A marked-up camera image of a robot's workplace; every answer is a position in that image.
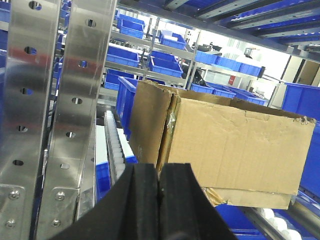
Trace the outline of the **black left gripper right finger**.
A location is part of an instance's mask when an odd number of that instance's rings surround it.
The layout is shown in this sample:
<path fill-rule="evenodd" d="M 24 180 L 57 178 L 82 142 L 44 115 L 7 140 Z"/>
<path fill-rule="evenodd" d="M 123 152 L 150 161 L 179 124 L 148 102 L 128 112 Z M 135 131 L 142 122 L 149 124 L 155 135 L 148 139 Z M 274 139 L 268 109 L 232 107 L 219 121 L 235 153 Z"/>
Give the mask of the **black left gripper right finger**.
<path fill-rule="evenodd" d="M 166 163 L 159 178 L 161 240 L 235 240 L 189 163 Z"/>

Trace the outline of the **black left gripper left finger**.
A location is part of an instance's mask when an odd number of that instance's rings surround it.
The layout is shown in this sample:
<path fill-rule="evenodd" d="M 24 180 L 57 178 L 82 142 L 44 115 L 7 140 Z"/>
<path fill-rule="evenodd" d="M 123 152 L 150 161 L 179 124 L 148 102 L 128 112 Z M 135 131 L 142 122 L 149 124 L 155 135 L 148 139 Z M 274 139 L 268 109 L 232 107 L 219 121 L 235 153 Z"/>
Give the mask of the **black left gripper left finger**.
<path fill-rule="evenodd" d="M 152 164 L 127 164 L 124 172 L 83 217 L 54 240 L 157 240 L 158 177 Z"/>

